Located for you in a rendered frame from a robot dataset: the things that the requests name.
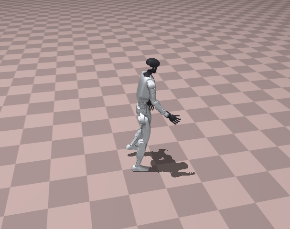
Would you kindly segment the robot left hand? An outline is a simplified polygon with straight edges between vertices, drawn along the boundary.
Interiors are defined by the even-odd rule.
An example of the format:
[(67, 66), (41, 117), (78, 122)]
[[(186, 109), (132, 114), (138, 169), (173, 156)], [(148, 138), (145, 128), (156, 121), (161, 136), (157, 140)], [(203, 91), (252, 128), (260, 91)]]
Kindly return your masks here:
[(154, 109), (154, 106), (151, 104), (151, 101), (150, 101), (150, 100), (147, 102), (147, 105), (149, 106), (149, 108), (150, 108), (150, 106), (151, 106), (150, 110), (152, 109), (152, 107), (153, 107), (153, 109)]

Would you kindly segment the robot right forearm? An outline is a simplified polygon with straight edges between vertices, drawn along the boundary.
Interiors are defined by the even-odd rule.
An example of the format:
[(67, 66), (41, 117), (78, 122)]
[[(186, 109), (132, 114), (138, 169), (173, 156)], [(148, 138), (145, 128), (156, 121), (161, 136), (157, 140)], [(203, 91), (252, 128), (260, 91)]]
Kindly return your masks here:
[(161, 115), (164, 115), (165, 117), (168, 117), (169, 113), (167, 113), (167, 112), (164, 110), (164, 108), (161, 106), (161, 104), (159, 103), (158, 100), (156, 100), (156, 101), (154, 102), (154, 105), (155, 105), (155, 109), (158, 110), (158, 111), (161, 113)]

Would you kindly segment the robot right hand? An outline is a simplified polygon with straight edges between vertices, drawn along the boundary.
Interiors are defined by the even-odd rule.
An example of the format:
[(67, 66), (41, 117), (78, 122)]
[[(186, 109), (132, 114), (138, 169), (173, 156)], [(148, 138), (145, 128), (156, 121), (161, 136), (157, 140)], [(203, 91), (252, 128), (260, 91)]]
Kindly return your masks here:
[[(169, 113), (168, 111), (166, 111), (167, 113)], [(179, 116), (179, 115), (173, 115), (173, 114), (171, 114), (171, 113), (169, 113), (169, 115), (168, 115), (168, 117), (167, 118), (169, 118), (169, 120), (171, 121), (171, 122), (173, 122), (175, 125), (176, 125), (176, 123), (178, 123), (178, 122), (180, 122), (180, 121), (178, 121), (178, 120), (180, 120), (179, 118), (177, 118), (176, 116)], [(178, 120), (177, 120), (178, 119)], [(176, 121), (177, 122), (176, 122)], [(175, 123), (176, 122), (176, 123)]]

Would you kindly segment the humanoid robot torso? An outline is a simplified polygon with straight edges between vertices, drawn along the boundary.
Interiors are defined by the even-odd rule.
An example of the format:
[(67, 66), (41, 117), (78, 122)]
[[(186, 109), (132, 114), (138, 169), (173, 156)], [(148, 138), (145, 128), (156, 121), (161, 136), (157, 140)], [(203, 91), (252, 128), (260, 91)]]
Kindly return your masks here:
[[(145, 73), (145, 72), (143, 72)], [(143, 73), (140, 75), (140, 79), (139, 79), (139, 83), (138, 83), (138, 87), (137, 87), (137, 106), (136, 106), (136, 112), (137, 115), (139, 116), (139, 113), (144, 112), (144, 115), (146, 115), (147, 113), (147, 105), (146, 103), (149, 101), (150, 99), (150, 93), (149, 90), (147, 88), (147, 81), (148, 80), (152, 80), (154, 81), (154, 78), (151, 77), (152, 75), (150, 75), (150, 77), (145, 77), (143, 75)]]

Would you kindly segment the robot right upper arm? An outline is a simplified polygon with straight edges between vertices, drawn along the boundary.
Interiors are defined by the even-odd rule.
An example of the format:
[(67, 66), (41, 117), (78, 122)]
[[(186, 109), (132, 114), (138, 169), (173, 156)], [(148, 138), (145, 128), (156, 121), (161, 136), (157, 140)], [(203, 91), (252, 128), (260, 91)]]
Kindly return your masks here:
[(153, 82), (152, 80), (148, 80), (147, 81), (147, 88), (148, 88), (149, 93), (150, 93), (151, 104), (153, 106), (155, 106), (154, 105), (154, 102), (156, 101), (156, 99), (155, 99), (156, 98), (156, 91), (155, 91), (156, 85), (155, 85), (155, 82)]

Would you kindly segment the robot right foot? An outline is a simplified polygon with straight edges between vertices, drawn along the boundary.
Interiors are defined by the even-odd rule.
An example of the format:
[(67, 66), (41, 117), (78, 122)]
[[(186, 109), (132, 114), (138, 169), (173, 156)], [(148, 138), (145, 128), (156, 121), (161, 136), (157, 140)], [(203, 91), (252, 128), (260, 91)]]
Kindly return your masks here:
[(132, 168), (131, 168), (132, 171), (148, 171), (149, 168), (148, 167), (145, 167), (145, 166), (142, 166), (140, 165), (140, 167), (136, 167), (136, 165), (133, 165)]

